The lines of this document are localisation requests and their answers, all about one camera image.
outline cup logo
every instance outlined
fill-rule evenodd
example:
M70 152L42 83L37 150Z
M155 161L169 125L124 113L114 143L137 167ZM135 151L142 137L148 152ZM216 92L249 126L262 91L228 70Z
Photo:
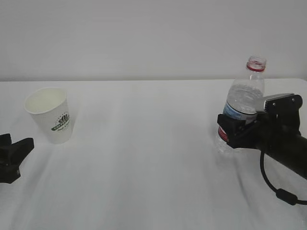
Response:
M69 113L64 112L61 116L58 117L55 125L51 130L52 131L62 131L64 130L69 124Z

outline white table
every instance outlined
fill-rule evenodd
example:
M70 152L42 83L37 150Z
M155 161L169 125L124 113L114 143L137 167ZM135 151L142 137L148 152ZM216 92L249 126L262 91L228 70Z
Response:
M277 199L260 153L214 145L231 80L0 82L0 134L33 137L21 178L0 184L1 230L302 230L307 207ZM23 102L67 89L71 139L49 144ZM266 80L266 94L307 82ZM307 106L300 110L307 137ZM266 157L272 183L307 199L307 181Z

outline blue label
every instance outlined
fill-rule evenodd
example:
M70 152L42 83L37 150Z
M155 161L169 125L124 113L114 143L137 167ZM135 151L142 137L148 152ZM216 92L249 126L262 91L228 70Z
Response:
M252 122L256 119L256 114L244 114L237 110L235 110L233 107L231 107L228 102L226 102L223 114L227 115L228 117L231 117L236 120L246 120L246 124Z

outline plastic water bottle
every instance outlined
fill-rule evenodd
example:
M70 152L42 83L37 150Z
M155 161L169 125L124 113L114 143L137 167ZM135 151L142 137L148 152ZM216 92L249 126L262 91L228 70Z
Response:
M266 59L251 56L247 62L248 75L246 79L236 79L227 96L223 114L237 120L245 120L246 124L257 117L255 102L263 97L264 78L262 73L266 66ZM227 134L221 127L218 128L217 148L220 153L228 154L234 149L227 145Z

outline paper cup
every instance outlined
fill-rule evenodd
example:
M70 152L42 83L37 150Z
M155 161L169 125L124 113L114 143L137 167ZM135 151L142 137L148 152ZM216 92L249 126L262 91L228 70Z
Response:
M63 89L40 89L27 97L24 108L51 143L64 143L71 137L67 94Z

